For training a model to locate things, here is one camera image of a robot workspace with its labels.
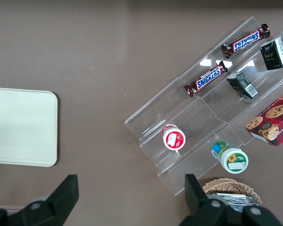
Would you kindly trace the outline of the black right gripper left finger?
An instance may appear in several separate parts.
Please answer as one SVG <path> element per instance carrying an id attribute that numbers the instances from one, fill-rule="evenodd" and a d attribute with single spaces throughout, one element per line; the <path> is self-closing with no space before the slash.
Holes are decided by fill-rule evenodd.
<path id="1" fill-rule="evenodd" d="M 78 177 L 68 175 L 46 200 L 34 201 L 10 216 L 0 209 L 0 226 L 62 226 L 78 199 Z"/>

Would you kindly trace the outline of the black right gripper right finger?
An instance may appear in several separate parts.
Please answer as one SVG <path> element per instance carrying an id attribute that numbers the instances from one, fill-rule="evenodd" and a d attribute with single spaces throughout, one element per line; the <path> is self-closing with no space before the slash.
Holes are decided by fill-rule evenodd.
<path id="1" fill-rule="evenodd" d="M 190 211 L 181 226 L 281 226 L 267 208 L 247 206 L 242 212 L 207 197 L 194 174 L 185 175 L 185 199 Z"/>

